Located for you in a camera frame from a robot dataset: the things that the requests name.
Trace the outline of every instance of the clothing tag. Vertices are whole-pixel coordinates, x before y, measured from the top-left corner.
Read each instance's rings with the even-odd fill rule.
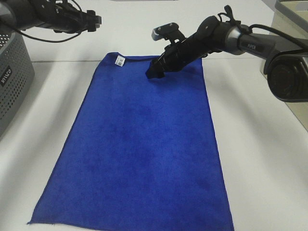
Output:
[[[124,62],[125,62],[125,58],[118,55],[117,58],[116,58],[115,64],[118,65],[118,66],[123,66]]]

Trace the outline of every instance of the white tabletop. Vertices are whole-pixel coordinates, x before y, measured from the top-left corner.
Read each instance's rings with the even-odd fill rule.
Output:
[[[120,2],[79,0],[103,24],[63,43],[25,39],[35,79],[0,139],[0,231],[79,231],[67,225],[26,225],[75,120],[92,74],[111,51],[153,55],[154,27],[176,22],[189,36],[229,4],[244,24],[270,25],[273,11],[255,0]],[[61,39],[46,29],[27,33]],[[237,231],[308,230],[308,133],[270,92],[251,55],[212,54],[204,75],[222,171]]]

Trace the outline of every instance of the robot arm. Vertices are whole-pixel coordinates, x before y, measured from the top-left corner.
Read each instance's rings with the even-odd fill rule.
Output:
[[[164,72],[180,71],[190,62],[213,52],[234,55],[248,52],[266,60],[263,72],[268,75],[269,88],[278,99],[308,102],[308,40],[296,39],[295,44],[283,37],[255,34],[234,18],[222,22],[215,16],[205,19],[188,38],[178,28],[176,23],[171,23],[153,30],[154,40],[164,38],[171,44],[151,61],[146,72],[148,78],[162,78]]]
[[[26,30],[34,26],[68,34],[96,31],[102,18],[95,11],[82,12],[73,2],[78,9],[68,0],[0,0],[0,31],[11,33],[11,27]]]

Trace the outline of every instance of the gray basket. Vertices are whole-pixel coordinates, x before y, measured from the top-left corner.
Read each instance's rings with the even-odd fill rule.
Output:
[[[0,34],[0,136],[23,102],[33,77],[22,36]]]

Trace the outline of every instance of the blue microfiber cloth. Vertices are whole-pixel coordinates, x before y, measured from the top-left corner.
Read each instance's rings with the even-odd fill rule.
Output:
[[[232,231],[198,59],[148,80],[153,57],[97,67],[29,223],[109,231]]]

